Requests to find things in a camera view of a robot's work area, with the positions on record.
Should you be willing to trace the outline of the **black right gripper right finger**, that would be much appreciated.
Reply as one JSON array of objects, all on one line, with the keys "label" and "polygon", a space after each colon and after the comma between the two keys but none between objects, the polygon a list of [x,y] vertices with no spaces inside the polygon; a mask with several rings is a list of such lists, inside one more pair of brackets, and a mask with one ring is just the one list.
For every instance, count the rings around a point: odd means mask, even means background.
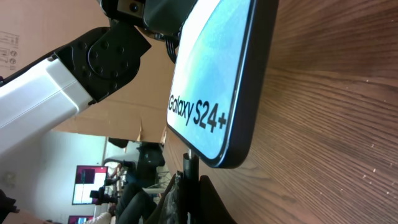
[{"label": "black right gripper right finger", "polygon": [[199,181],[200,204],[198,206],[199,223],[236,224],[222,199],[214,188],[210,178],[202,175]]}]

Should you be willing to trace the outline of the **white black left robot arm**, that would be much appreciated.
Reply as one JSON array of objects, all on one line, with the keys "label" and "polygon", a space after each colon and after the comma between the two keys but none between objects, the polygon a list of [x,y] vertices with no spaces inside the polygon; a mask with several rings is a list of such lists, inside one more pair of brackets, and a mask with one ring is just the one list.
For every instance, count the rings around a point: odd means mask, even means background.
[{"label": "white black left robot arm", "polygon": [[1,152],[30,141],[130,83],[150,40],[175,62],[194,0],[102,0],[109,26],[89,30],[1,78]]}]

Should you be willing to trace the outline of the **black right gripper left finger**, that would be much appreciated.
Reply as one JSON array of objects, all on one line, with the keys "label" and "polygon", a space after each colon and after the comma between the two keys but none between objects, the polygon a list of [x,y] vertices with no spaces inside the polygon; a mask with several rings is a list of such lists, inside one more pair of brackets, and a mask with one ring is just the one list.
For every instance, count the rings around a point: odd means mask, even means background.
[{"label": "black right gripper left finger", "polygon": [[185,223],[185,180],[177,171],[164,192],[164,196],[146,220],[146,224]]}]

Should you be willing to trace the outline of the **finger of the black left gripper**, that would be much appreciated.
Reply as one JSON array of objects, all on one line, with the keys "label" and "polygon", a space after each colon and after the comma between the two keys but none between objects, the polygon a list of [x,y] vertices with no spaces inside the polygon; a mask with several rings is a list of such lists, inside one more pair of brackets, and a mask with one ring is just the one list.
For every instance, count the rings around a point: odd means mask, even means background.
[{"label": "finger of the black left gripper", "polygon": [[197,0],[147,0],[144,24],[151,31],[175,35],[192,11]]}]

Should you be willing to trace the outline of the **blue Galaxy smartphone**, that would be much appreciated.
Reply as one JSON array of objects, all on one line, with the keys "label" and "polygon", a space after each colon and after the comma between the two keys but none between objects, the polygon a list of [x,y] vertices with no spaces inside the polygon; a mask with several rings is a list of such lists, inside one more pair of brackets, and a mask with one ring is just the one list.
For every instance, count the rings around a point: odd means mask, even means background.
[{"label": "blue Galaxy smartphone", "polygon": [[183,27],[167,126],[206,165],[248,155],[278,0],[200,0]]}]

